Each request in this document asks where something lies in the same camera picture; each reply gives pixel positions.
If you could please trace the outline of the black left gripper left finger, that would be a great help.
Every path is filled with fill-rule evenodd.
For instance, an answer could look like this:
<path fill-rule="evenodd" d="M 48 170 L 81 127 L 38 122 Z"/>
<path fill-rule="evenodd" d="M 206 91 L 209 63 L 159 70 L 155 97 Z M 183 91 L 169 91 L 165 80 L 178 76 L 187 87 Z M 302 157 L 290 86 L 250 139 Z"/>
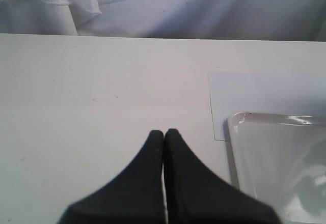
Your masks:
<path fill-rule="evenodd" d="M 60 223 L 163 223 L 164 134 L 150 131 L 129 165 L 107 185 L 71 204 Z"/>

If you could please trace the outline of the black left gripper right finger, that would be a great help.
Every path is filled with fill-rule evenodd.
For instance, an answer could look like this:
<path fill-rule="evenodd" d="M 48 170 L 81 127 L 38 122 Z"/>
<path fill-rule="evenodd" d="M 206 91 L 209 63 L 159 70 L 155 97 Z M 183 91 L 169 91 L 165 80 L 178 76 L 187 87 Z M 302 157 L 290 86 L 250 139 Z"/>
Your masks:
<path fill-rule="evenodd" d="M 213 173 L 177 129 L 165 135 L 165 188 L 169 223 L 281 223 L 272 207 Z"/>

